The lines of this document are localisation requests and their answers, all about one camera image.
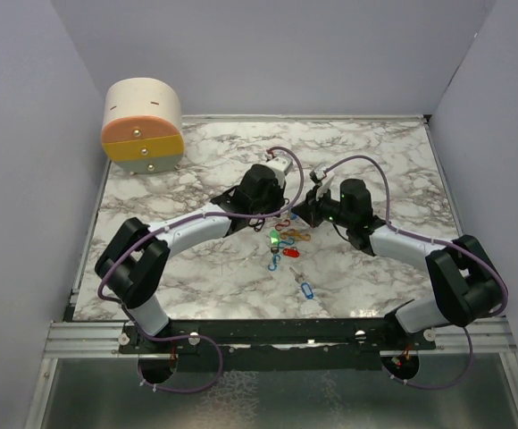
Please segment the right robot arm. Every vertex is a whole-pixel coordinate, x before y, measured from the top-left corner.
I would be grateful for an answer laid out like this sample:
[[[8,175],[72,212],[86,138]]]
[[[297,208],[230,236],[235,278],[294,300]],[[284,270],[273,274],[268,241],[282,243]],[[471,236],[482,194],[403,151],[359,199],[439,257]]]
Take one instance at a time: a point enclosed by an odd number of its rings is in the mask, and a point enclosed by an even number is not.
[[[506,304],[505,285],[477,239],[427,239],[395,228],[373,212],[371,192],[362,180],[342,181],[337,200],[318,183],[292,212],[312,228],[324,222],[343,228],[347,241],[366,255],[395,259],[428,274],[433,296],[411,300],[388,315],[394,321],[384,326],[383,338],[392,349],[404,349],[426,328],[465,327]]]

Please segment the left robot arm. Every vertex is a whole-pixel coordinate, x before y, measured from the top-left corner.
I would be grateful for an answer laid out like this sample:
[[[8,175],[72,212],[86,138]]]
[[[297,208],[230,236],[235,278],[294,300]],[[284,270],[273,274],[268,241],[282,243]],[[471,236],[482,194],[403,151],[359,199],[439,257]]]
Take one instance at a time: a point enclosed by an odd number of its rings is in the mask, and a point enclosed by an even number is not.
[[[139,341],[147,350],[161,352],[170,344],[169,317],[155,296],[169,259],[277,214],[285,204],[291,166],[285,156],[254,164],[238,185],[190,214],[152,225],[132,217],[121,225],[98,258],[95,273],[106,279],[104,285],[139,325]]]

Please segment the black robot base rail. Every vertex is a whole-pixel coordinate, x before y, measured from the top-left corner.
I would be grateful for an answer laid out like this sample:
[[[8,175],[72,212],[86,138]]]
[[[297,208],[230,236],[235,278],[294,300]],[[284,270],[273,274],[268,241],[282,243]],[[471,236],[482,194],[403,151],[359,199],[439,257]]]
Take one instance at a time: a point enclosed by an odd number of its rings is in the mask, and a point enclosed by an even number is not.
[[[374,371],[382,354],[435,348],[382,318],[175,320],[153,340],[129,325],[121,338],[122,355],[181,372]]]

